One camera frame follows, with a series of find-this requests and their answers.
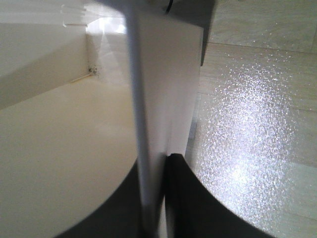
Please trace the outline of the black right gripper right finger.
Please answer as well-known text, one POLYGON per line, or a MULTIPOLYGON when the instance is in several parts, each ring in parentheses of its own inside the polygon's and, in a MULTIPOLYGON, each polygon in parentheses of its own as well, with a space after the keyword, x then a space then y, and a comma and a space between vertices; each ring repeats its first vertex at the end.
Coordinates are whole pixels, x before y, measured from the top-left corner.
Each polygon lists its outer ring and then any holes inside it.
POLYGON ((165 161, 164 192, 170 238, 266 237, 212 196, 181 154, 171 154, 165 161))

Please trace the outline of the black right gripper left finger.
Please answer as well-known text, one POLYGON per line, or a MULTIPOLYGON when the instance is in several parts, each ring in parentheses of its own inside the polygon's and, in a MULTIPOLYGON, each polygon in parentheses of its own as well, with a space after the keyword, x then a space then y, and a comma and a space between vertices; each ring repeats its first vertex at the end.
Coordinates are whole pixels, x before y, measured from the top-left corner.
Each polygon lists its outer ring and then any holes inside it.
POLYGON ((142 229, 137 164, 95 212, 59 238, 145 238, 142 229))

